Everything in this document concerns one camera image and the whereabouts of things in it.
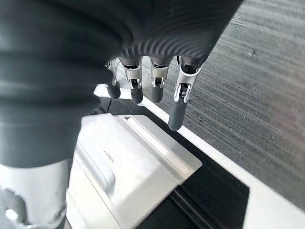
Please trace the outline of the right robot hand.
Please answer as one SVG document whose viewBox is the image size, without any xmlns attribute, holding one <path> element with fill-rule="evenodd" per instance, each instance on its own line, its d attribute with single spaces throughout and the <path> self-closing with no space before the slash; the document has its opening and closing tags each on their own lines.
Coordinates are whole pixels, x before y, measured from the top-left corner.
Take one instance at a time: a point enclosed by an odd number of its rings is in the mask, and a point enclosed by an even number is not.
<svg viewBox="0 0 305 229">
<path fill-rule="evenodd" d="M 160 88 L 180 78 L 169 127 L 182 126 L 195 76 L 240 0 L 3 0 L 0 3 L 0 198 L 15 229 L 62 229 L 81 119 L 115 88 L 118 58 L 142 100 L 142 57 Z"/>
</svg>

